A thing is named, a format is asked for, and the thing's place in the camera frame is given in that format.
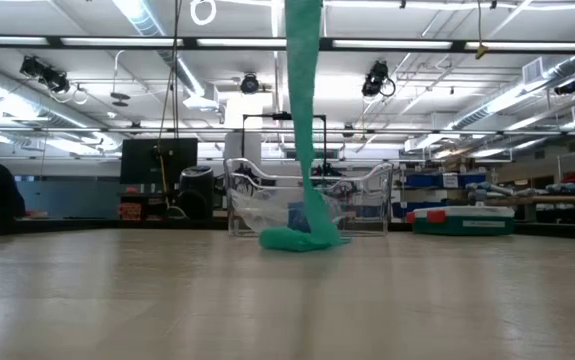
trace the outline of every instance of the green cloth hanging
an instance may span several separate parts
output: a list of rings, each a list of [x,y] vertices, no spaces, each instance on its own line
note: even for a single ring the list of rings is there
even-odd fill
[[[296,155],[303,175],[304,213],[311,234],[289,228],[267,229],[260,233],[260,245],[267,249],[311,251],[344,243],[331,222],[327,205],[310,180],[315,157],[312,143],[314,81],[320,40],[320,2],[285,0],[287,70],[289,98],[296,135]]]

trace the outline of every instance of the wooden floor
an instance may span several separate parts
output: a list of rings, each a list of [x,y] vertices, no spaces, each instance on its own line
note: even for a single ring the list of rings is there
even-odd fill
[[[0,238],[0,360],[575,359],[575,240]]]

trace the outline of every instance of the black shirt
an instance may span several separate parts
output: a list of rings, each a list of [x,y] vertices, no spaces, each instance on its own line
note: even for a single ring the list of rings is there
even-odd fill
[[[25,215],[25,200],[18,191],[14,176],[0,165],[0,208],[11,210],[13,216]]]

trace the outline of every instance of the television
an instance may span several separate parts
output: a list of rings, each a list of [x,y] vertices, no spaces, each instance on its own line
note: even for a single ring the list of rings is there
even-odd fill
[[[157,156],[158,139],[130,139],[123,141],[120,162],[121,184],[162,184],[162,169]],[[162,139],[160,153],[165,166],[168,188],[180,182],[180,173],[198,160],[198,140]]]

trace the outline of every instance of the green cooler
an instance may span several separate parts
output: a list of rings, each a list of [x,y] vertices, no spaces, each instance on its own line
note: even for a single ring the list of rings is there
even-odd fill
[[[496,206],[444,206],[416,209],[407,221],[419,234],[509,235],[514,231],[514,210]]]

